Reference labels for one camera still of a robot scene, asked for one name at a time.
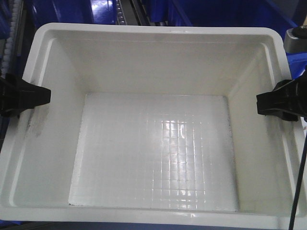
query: black clamp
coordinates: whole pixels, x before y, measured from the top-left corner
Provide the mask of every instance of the black clamp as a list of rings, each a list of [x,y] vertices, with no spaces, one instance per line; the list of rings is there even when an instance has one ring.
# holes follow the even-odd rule
[[[285,121],[297,121],[299,116],[307,119],[307,71],[294,80],[277,83],[272,92],[257,95],[257,109],[258,114]]]
[[[26,109],[50,103],[51,90],[32,85],[12,74],[0,77],[0,115],[13,117]]]

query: plastic tote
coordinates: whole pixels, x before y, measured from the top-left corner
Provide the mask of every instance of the plastic tote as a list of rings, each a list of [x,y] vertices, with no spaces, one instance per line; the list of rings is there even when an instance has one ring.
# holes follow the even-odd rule
[[[36,28],[47,23],[115,24],[115,0],[25,0]]]
[[[24,80],[51,103],[11,119],[0,219],[286,229],[303,129],[256,95],[290,78],[266,28],[45,25]]]

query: bin bottom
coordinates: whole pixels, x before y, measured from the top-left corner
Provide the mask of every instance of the bin bottom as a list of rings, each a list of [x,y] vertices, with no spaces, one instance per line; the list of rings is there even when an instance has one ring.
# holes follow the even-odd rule
[[[69,204],[237,211],[227,99],[88,93]]]

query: white plastic bin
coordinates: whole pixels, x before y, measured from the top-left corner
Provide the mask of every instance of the white plastic bin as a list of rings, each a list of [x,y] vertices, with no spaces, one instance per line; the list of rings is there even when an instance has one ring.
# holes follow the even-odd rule
[[[11,120],[0,219],[286,229],[304,134],[256,95],[289,78],[270,29],[45,25],[24,80],[51,103]]]

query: black cable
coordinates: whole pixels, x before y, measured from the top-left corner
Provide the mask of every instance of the black cable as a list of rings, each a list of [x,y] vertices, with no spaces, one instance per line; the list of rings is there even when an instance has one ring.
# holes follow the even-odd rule
[[[304,148],[303,148],[303,153],[302,153],[302,160],[301,160],[301,164],[300,164],[299,170],[298,170],[295,195],[294,195],[294,200],[293,200],[293,204],[292,204],[292,211],[291,211],[291,217],[290,217],[290,223],[289,223],[289,230],[293,230],[293,226],[294,226],[296,208],[297,208],[299,193],[301,191],[301,186],[302,186],[306,156],[307,156],[307,136],[305,137],[305,143],[304,143]]]

